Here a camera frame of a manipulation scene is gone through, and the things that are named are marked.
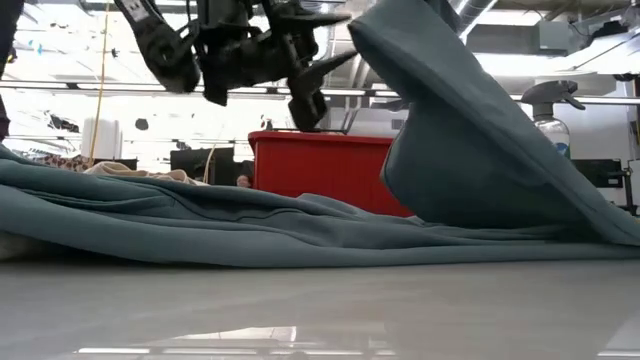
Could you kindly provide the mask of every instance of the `glossy floor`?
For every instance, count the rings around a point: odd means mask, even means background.
[[[0,359],[637,358],[639,280],[640,262],[0,264]]]

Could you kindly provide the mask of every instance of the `red bin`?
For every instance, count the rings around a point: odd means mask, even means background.
[[[334,198],[384,215],[410,216],[380,180],[392,139],[260,131],[249,134],[254,187]]]

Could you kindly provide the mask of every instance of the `teal cloth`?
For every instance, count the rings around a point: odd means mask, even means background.
[[[448,3],[431,5],[453,16]],[[0,231],[238,267],[640,258],[640,226],[554,151],[431,5],[382,0],[350,25],[365,60],[413,103],[382,177],[420,218],[315,195],[78,174],[0,146]]]
[[[154,263],[345,267],[482,261],[625,259],[640,248],[564,226],[462,229],[299,199],[49,168],[0,146],[0,230]]]

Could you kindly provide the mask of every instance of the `ceiling pipe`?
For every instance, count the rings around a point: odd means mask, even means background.
[[[356,76],[358,75],[358,70],[360,70],[360,64],[362,63],[362,55],[357,54],[356,57],[351,60],[351,71],[349,72],[349,81],[348,87],[354,88],[356,86]],[[344,110],[351,110],[351,97],[347,96],[347,99],[344,103]]]
[[[482,14],[491,10],[498,0],[449,0],[453,9],[460,16],[460,37],[469,35],[478,24]]]
[[[573,7],[576,4],[578,4],[578,0],[565,1],[564,4],[560,5],[557,9],[555,9],[552,12],[548,13],[544,17],[544,20],[545,21],[553,21],[553,20],[555,20],[558,16],[564,14],[567,10],[569,10],[569,8]]]

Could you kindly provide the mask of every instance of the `metal pipe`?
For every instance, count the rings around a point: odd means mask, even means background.
[[[338,40],[336,40],[336,29],[333,27],[331,29],[331,50],[329,52],[329,58],[332,58],[336,54],[336,45],[338,44]],[[333,72],[326,77],[325,84],[327,87],[331,87],[331,78],[333,77]]]
[[[565,1],[564,4],[560,5],[558,8],[556,8],[552,12],[548,13],[544,17],[544,20],[545,21],[555,20],[558,16],[562,15],[565,11],[567,11],[570,7],[574,6],[577,3],[578,3],[578,0]]]
[[[354,87],[359,89],[362,89],[364,87],[364,84],[367,82],[367,76],[369,75],[370,70],[371,70],[371,66],[365,62],[364,67],[360,72],[360,76],[358,76],[358,82],[355,84]]]
[[[453,9],[460,16],[458,33],[464,37],[473,30],[480,16],[491,10],[498,0],[450,0],[450,2]]]
[[[349,132],[351,131],[351,127],[353,126],[353,123],[356,121],[356,117],[358,117],[358,113],[360,112],[361,107],[362,107],[362,98],[358,98],[355,108],[353,109],[353,111],[351,111],[349,115],[349,121],[347,122],[347,126],[344,129],[345,134],[349,134]]]
[[[366,79],[364,74],[361,74],[359,77],[360,80]],[[23,90],[50,90],[53,93],[62,92],[62,93],[80,93],[80,94],[97,94],[97,89],[87,89],[81,88],[80,86],[95,86],[97,84],[94,83],[61,83],[61,82],[37,82],[37,81],[1,81],[0,89],[23,89]],[[139,90],[139,89],[131,89],[127,88],[128,86],[157,86],[158,84],[117,84],[118,86],[123,86],[124,88],[118,89],[106,89],[105,94],[110,93],[122,93],[122,94],[130,94],[130,93],[138,93],[141,96],[151,96],[151,95],[167,95],[167,96],[176,96],[176,97],[184,97],[184,95],[171,94],[169,92],[163,90]],[[399,99],[400,96],[394,91],[390,90],[372,90],[372,89],[362,89],[362,88],[324,88],[323,91],[327,91],[331,93],[331,96],[346,96],[346,97],[381,97],[381,98],[389,98],[389,99]],[[241,88],[237,89],[231,94],[241,94],[241,95],[260,95],[264,98],[280,98],[284,95],[288,94],[289,89],[285,87],[252,87],[252,88]],[[520,102],[522,95],[511,95],[511,98]],[[639,106],[640,98],[635,97],[609,97],[609,96],[582,96],[576,97],[580,102],[588,105],[626,105],[626,106]]]
[[[47,135],[10,135],[7,137],[10,140],[29,140],[29,141],[82,141],[82,136],[47,136]],[[208,139],[208,138],[192,138],[192,139],[169,139],[169,138],[157,138],[157,139],[124,139],[123,142],[145,142],[145,143],[175,143],[178,141],[192,141],[207,144],[248,144],[248,140],[224,140],[224,139]]]
[[[376,3],[377,3],[377,0],[371,0],[371,1],[369,2],[369,5],[370,5],[371,7],[373,7]],[[365,81],[366,81],[366,79],[367,79],[367,76],[369,76],[369,71],[370,71],[370,70],[371,70],[371,66],[369,66],[369,64],[365,63],[365,66],[364,66],[364,68],[362,69],[362,72],[360,73],[360,77],[359,77],[359,82],[361,82],[361,84],[360,84],[360,85],[358,85],[358,87],[359,87],[359,88],[361,88],[362,86],[364,86],[364,83],[365,83]],[[353,85],[352,85],[352,87],[355,87],[355,85],[356,85],[356,84],[355,84],[355,83],[353,83],[353,81],[352,81],[352,82],[350,82],[350,83],[351,83],[351,84],[353,84]]]
[[[360,63],[362,63],[362,55],[357,54],[356,57],[352,60],[351,63],[351,72],[349,72],[349,80],[347,82],[347,86],[352,88],[356,86],[356,76],[358,74],[358,70],[360,69]],[[351,107],[351,98],[347,97],[344,103],[344,110],[348,111]]]

